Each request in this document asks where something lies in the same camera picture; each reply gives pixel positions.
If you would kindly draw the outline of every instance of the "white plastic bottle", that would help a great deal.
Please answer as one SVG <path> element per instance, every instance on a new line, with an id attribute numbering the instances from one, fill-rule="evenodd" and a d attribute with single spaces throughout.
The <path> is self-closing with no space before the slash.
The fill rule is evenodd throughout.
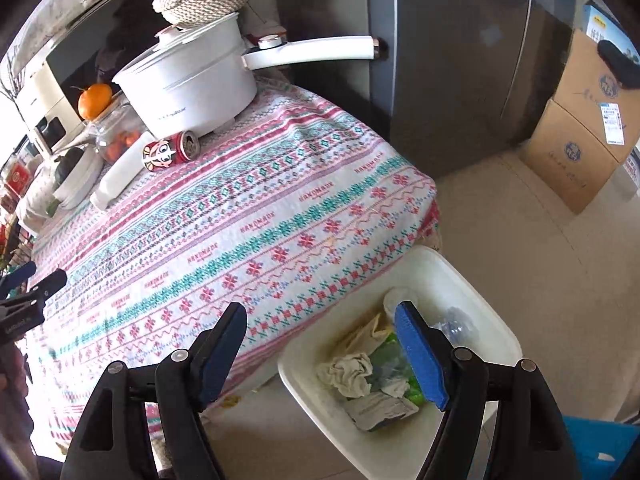
<path id="1" fill-rule="evenodd" d="M 144 168 L 142 149 L 156 138 L 150 132 L 144 132 L 130 148 L 111 166 L 110 170 L 91 194 L 89 200 L 100 211 L 106 211 L 111 200 L 117 198 L 134 177 Z"/>

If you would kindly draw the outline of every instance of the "cardboard box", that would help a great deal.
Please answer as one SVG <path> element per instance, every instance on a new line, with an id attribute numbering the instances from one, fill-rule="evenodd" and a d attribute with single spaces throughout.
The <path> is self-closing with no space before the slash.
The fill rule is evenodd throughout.
<path id="1" fill-rule="evenodd" d="M 618 105 L 624 145 L 606 139 L 600 104 Z M 597 53 L 576 30 L 558 89 L 521 157 L 575 213 L 581 212 L 640 138 L 640 90 L 620 88 Z"/>
<path id="2" fill-rule="evenodd" d="M 569 59 L 553 99 L 622 163 L 640 137 L 640 90 L 620 88 L 606 63 L 598 56 L 597 48 L 595 41 L 586 34 L 579 30 L 574 32 Z M 601 103 L 618 105 L 624 146 L 607 143 Z"/>
<path id="3" fill-rule="evenodd" d="M 522 160 L 575 213 L 582 211 L 619 163 L 564 108 L 549 99 Z"/>
<path id="4" fill-rule="evenodd" d="M 625 173 L 628 176 L 628 183 L 635 194 L 640 195 L 640 152 L 634 148 L 623 164 Z"/>

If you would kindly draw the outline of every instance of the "tablecloth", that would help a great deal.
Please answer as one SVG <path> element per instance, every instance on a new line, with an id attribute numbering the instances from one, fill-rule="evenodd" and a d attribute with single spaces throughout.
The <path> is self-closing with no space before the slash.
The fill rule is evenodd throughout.
<path id="1" fill-rule="evenodd" d="M 229 390 L 437 229 L 433 181 L 295 86 L 260 80 L 235 125 L 201 142 L 198 160 L 143 170 L 106 213 L 88 200 L 59 211 L 36 240 L 33 282 L 68 273 L 28 334 L 59 442 L 109 362 L 157 363 L 239 301 L 248 328 Z M 147 415 L 155 436 L 157 407 Z"/>

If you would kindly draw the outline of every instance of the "pot handle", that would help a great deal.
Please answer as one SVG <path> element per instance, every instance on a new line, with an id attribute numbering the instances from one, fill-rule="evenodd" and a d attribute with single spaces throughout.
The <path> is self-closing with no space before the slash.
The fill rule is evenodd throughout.
<path id="1" fill-rule="evenodd" d="M 249 70 L 257 70 L 307 61 L 376 59 L 379 49 L 379 41 L 371 36 L 338 36 L 293 41 L 282 46 L 249 52 L 242 56 L 242 62 Z"/>

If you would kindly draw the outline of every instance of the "black clamp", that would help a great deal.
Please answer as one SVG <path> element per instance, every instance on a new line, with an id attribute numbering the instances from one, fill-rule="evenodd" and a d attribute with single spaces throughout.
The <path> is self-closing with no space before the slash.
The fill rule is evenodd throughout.
<path id="1" fill-rule="evenodd" d="M 33 276 L 35 271 L 35 264 L 28 262 L 6 275 L 0 282 L 2 297 Z M 13 382 L 17 375 L 13 342 L 44 322 L 46 301 L 65 285 L 66 273 L 58 269 L 36 283 L 29 292 L 0 301 L 0 373 L 8 378 L 7 388 L 0 391 L 0 405 L 4 406 L 0 410 L 0 431 L 11 442 L 28 442 L 33 432 L 29 406 Z"/>
<path id="2" fill-rule="evenodd" d="M 412 338 L 412 347 L 407 351 L 396 312 L 398 339 L 414 371 L 415 360 L 428 354 L 440 368 L 446 391 L 439 406 L 444 416 L 418 480 L 466 479 L 478 444 L 485 403 L 492 400 L 499 405 L 484 480 L 582 478 L 560 410 L 533 361 L 522 359 L 513 367 L 485 363 L 469 348 L 454 349 L 440 330 L 424 322 L 411 302 L 401 303 L 398 309 L 403 310 L 401 316 L 406 316 L 404 326 L 422 340 L 416 344 Z M 416 377 L 422 385 L 418 372 Z"/>
<path id="3" fill-rule="evenodd" d="M 82 412 L 61 480 L 156 480 L 145 402 L 157 402 L 177 480 L 223 480 L 198 413 L 218 398 L 246 333 L 246 311 L 231 303 L 188 350 L 157 365 L 110 363 Z"/>

